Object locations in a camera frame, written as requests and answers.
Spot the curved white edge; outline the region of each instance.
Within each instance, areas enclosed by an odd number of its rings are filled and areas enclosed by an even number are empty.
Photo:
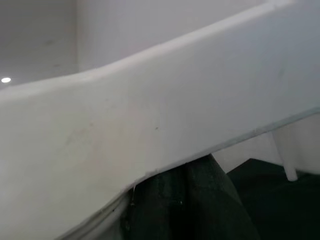
[[[281,3],[1,91],[0,239],[61,236],[156,173],[319,113],[320,4]]]

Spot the white molded surface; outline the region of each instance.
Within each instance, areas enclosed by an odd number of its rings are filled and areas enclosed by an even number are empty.
[[[52,239],[135,183],[318,113],[320,2],[276,1],[0,92],[0,239]]]

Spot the white ceiling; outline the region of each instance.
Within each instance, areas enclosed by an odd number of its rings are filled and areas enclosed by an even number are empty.
[[[77,71],[76,0],[0,0],[0,89]]]

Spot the dark fabric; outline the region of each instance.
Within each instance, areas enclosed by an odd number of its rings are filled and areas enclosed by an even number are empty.
[[[212,155],[136,186],[126,240],[258,240],[232,182]]]
[[[250,159],[228,173],[262,240],[320,239],[320,176]]]

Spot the ceiling light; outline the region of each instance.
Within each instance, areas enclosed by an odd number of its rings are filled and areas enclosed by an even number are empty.
[[[3,82],[4,84],[7,84],[11,81],[11,78],[10,77],[4,77],[1,79],[1,82]]]

